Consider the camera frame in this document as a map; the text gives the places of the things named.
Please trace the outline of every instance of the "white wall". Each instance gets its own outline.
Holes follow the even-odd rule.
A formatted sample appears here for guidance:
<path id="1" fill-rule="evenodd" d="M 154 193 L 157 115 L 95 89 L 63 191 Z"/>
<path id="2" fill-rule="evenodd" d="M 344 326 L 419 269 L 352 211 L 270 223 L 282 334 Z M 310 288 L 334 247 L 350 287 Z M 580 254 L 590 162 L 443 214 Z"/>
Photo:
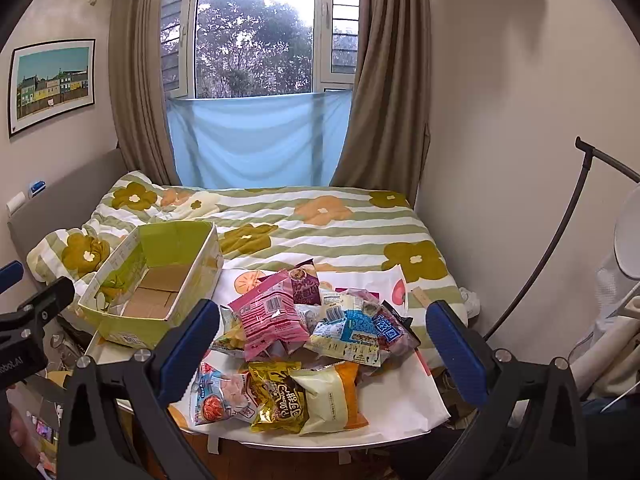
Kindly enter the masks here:
<path id="1" fill-rule="evenodd" d="M 580 173 L 575 137 L 640 170 L 640 46 L 610 0 L 431 0 L 431 147 L 418 197 L 484 333 L 558 227 Z M 556 253 L 491 339 L 567 354 L 597 313 L 594 272 L 632 183 L 593 164 Z"/>
<path id="2" fill-rule="evenodd" d="M 95 105 L 32 126 L 9 140 L 6 106 L 0 105 L 0 266 L 17 259 L 6 226 L 4 205 L 31 182 L 48 184 L 116 146 L 107 73 L 111 0 L 34 0 L 0 53 L 0 78 L 8 81 L 14 48 L 41 41 L 95 38 Z M 7 85 L 0 85 L 6 103 Z M 0 312 L 35 292 L 25 277 L 0 295 Z"/>

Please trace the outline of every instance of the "framed picture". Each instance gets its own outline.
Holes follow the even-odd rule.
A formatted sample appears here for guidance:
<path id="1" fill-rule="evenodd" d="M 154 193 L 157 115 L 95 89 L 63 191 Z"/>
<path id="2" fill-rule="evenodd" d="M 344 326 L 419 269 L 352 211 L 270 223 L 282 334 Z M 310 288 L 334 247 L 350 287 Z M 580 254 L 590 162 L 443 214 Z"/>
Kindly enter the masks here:
<path id="1" fill-rule="evenodd" d="M 94 104 L 95 40 L 48 41 L 16 48 L 9 74 L 9 137 Z"/>

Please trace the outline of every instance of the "window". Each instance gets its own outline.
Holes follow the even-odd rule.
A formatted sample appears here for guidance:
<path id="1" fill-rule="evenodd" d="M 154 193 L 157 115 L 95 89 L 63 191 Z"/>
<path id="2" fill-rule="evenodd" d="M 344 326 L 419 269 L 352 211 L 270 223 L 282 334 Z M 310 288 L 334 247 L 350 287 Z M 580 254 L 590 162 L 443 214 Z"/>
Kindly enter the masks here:
<path id="1" fill-rule="evenodd" d="M 359 0 L 162 0 L 170 97 L 234 98 L 353 85 Z"/>

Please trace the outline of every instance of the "striped bedding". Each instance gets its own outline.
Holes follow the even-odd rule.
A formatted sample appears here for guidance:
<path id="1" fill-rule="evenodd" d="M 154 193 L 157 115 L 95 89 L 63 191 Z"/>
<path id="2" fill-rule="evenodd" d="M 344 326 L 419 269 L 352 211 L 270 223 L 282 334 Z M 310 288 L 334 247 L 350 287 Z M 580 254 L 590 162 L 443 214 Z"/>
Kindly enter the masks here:
<path id="1" fill-rule="evenodd" d="M 280 270 L 309 258 L 319 271 L 367 272 L 400 265 L 414 329 L 432 366 L 440 363 L 426 336 L 422 305 L 447 300 L 466 323 L 456 282 L 427 228 L 403 195 L 389 191 L 161 187 L 133 171 L 114 184 L 81 228 L 47 235 L 28 255 L 28 265 L 43 282 L 71 278 L 82 294 L 94 271 L 134 227 L 179 219 L 216 224 L 225 268 Z"/>

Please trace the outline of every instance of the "green box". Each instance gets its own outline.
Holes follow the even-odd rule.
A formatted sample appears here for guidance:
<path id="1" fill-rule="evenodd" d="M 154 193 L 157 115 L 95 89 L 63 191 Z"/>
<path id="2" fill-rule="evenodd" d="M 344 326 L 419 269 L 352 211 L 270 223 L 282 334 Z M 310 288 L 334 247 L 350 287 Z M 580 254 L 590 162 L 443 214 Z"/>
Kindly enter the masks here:
<path id="1" fill-rule="evenodd" d="M 218 232 L 210 222 L 142 225 L 110 254 L 78 304 L 103 338 L 132 348 L 153 349 L 201 298 L 212 297 L 223 263 Z M 171 296 L 175 301 L 168 300 L 164 306 L 168 313 L 162 319 L 123 316 L 127 302 L 149 270 L 166 266 L 188 269 L 177 295 Z"/>

